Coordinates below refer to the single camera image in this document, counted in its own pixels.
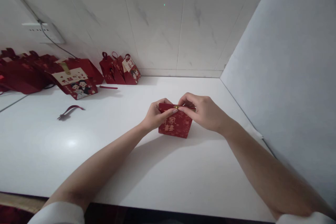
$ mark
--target power cord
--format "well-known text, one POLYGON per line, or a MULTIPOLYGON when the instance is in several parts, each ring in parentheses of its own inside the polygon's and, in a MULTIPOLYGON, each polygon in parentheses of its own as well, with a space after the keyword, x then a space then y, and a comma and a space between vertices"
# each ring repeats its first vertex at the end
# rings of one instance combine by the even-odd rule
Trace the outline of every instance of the power cord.
POLYGON ((47 36, 47 34, 44 32, 44 29, 43 29, 42 21, 41 21, 41 20, 38 20, 38 23, 40 24, 41 29, 42 29, 44 35, 45 35, 45 36, 46 36, 52 43, 54 43, 55 46, 57 46, 58 48, 62 49, 62 50, 65 51, 65 52, 67 52, 67 53, 70 54, 72 57, 77 58, 77 57, 76 57, 75 55, 73 55, 72 53, 68 52, 67 50, 65 50, 65 49, 63 49, 62 47, 60 47, 59 45, 57 45, 54 41, 52 41, 51 38, 49 38, 49 37, 47 36))

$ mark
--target white countertop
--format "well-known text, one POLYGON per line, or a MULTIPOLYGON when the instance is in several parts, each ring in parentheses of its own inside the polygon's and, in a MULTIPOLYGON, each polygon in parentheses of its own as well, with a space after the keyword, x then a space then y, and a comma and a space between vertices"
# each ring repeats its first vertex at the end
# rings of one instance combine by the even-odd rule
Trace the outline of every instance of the white countertop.
MULTIPOLYGON (((82 162, 138 124, 151 102, 166 97, 177 103, 187 91, 210 96, 253 131, 220 79, 142 77, 137 86, 117 86, 78 101, 54 87, 2 111, 0 191, 49 197, 82 162), (57 120, 70 105, 85 111, 57 120)), ((94 201, 274 221, 227 142, 195 122, 187 139, 149 133, 94 201)))
POLYGON ((9 90, 0 95, 0 112, 5 110, 7 107, 25 98, 27 94, 22 94, 20 92, 9 90))

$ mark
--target wall outlet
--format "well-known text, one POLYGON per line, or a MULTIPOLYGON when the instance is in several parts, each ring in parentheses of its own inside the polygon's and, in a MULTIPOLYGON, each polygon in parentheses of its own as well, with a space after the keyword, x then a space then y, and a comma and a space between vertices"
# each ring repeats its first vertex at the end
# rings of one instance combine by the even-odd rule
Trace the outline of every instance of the wall outlet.
MULTIPOLYGON (((27 34, 30 35, 38 43, 51 43, 52 42, 45 36, 39 23, 23 23, 23 27, 26 29, 27 34)), ((46 35, 54 41, 56 44, 64 44, 64 40, 51 23, 42 23, 42 27, 46 35)))

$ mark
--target forearm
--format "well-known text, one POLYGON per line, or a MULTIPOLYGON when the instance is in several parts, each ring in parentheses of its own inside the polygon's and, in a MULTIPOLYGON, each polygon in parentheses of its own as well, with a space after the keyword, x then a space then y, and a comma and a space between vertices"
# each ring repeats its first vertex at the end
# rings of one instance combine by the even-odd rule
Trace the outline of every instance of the forearm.
POLYGON ((287 170, 238 123, 233 122, 232 129, 221 134, 275 218, 282 214, 309 216, 314 211, 335 218, 334 212, 309 185, 287 170))
POLYGON ((46 202, 67 201, 85 211, 95 194, 116 172, 149 130, 138 125, 92 155, 79 166, 46 202))

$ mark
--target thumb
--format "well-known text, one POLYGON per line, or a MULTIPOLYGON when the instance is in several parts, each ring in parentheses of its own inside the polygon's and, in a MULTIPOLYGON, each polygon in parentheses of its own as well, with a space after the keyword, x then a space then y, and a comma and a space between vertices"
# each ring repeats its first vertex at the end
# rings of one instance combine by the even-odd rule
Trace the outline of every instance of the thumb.
POLYGON ((165 112, 163 112, 161 115, 160 115, 160 118, 162 120, 166 119, 168 116, 171 116, 172 114, 176 113, 178 110, 176 108, 171 108, 171 109, 168 109, 166 110, 165 112))
POLYGON ((191 119, 193 119, 195 121, 196 117, 198 116, 196 114, 196 112, 194 112, 193 110, 187 108, 187 107, 179 107, 178 108, 180 111, 184 112, 185 114, 187 114, 191 119))

